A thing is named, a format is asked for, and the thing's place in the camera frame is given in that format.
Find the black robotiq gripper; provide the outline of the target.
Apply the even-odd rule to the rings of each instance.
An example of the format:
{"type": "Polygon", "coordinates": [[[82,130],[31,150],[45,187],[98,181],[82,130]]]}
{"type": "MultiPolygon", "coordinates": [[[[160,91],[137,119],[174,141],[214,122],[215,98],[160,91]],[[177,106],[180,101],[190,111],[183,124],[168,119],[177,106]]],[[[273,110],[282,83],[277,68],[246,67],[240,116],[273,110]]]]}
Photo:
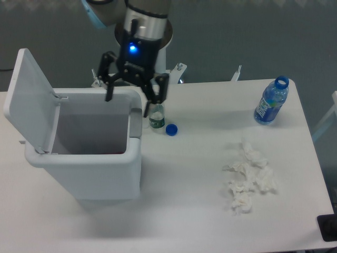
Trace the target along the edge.
{"type": "Polygon", "coordinates": [[[105,101],[113,97],[115,82],[123,79],[136,86],[142,86],[147,98],[143,117],[148,116],[151,104],[161,104],[166,100],[169,75],[160,74],[154,78],[159,87],[155,93],[151,79],[155,73],[155,63],[166,28],[169,9],[158,7],[128,7],[123,25],[120,53],[112,51],[102,54],[97,77],[106,85],[105,101]],[[109,75],[110,65],[116,62],[118,72],[109,75]]]}

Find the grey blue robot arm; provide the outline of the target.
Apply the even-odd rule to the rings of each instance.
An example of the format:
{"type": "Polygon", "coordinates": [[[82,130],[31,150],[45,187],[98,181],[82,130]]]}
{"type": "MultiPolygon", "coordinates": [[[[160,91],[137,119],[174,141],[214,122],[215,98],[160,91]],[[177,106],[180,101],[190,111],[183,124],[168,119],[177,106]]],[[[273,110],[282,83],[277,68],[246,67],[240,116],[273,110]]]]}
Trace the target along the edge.
{"type": "Polygon", "coordinates": [[[170,1],[82,1],[94,25],[104,28],[123,23],[119,54],[102,54],[97,77],[106,85],[108,102],[119,79],[141,88],[151,104],[166,100],[169,75],[157,73],[155,64],[168,21],[170,1]]]}

